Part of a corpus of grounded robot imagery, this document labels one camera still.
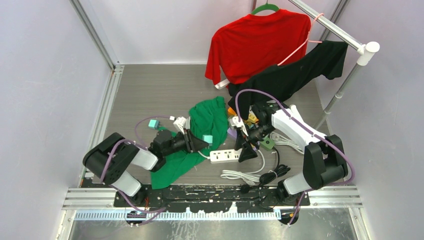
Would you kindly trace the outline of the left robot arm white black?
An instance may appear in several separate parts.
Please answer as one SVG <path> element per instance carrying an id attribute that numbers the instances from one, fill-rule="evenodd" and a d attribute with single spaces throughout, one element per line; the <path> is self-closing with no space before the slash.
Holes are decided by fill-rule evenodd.
<path id="1" fill-rule="evenodd" d="M 165 165 L 167 156 L 178 152 L 196 153 L 208 146 L 208 142 L 186 128 L 176 135 L 167 129 L 159 130 L 147 149 L 115 132 L 86 153 L 82 164 L 102 183 L 116 188 L 126 195 L 129 203 L 138 207 L 146 200 L 146 189 L 127 171 L 130 165 L 156 172 Z"/>

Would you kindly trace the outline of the purple power strip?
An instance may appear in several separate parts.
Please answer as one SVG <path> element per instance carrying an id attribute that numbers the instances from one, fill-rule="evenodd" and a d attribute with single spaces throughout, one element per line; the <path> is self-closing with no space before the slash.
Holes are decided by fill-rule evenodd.
<path id="1" fill-rule="evenodd" d="M 237 131 L 235 129 L 232 128 L 228 128 L 227 129 L 227 134 L 232 137 L 233 139 L 237 138 Z"/>

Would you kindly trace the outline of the white power strip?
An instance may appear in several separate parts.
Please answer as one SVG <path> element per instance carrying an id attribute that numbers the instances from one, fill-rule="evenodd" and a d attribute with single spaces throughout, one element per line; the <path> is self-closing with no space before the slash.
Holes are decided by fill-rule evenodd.
<path id="1" fill-rule="evenodd" d="M 237 162 L 241 151 L 242 149 L 214 150 L 209 153 L 209 159 L 212 164 Z"/>

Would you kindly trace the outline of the teal plug adapter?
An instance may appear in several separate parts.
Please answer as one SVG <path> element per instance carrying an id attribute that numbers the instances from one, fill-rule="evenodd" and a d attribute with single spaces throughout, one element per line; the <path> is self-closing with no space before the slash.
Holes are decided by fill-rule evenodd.
<path id="1" fill-rule="evenodd" d="M 158 130 L 162 126 L 158 119 L 150 119 L 148 122 L 148 128 L 152 130 Z"/>
<path id="2" fill-rule="evenodd" d="M 214 137 L 212 135 L 209 135 L 209 134 L 204 134 L 202 136 L 202 140 L 204 142 L 208 143 L 209 146 L 212 146 L 213 142 L 214 142 Z"/>

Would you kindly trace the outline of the yellow plug adapter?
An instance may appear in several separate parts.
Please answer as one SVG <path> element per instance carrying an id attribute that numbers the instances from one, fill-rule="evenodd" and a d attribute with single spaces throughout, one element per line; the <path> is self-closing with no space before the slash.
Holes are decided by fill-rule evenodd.
<path id="1" fill-rule="evenodd" d="M 247 122 L 247 125 L 251 126 L 251 125 L 257 124 L 259 120 L 254 113 L 250 112 L 248 114 L 248 119 L 246 120 L 246 122 Z"/>

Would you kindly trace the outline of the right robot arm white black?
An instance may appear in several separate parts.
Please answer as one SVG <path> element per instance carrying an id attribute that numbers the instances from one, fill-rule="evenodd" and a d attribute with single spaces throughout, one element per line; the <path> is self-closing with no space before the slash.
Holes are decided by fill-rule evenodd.
<path id="1" fill-rule="evenodd" d="M 247 134 L 249 142 L 256 143 L 278 130 L 303 152 L 302 171 L 278 183 L 277 198 L 281 204 L 291 205 L 298 193 L 318 190 L 348 175 L 348 164 L 342 156 L 342 140 L 309 126 L 296 105 L 279 106 L 277 103 L 261 102 L 254 104 L 251 109 L 258 119 L 258 128 Z"/>

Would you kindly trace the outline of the green power strip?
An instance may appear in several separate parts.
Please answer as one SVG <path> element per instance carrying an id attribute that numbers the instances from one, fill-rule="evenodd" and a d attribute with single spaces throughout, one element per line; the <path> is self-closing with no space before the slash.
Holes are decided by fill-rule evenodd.
<path id="1" fill-rule="evenodd" d="M 272 151 L 275 146 L 275 142 L 269 137 L 265 137 L 259 144 L 261 148 L 267 151 Z"/>

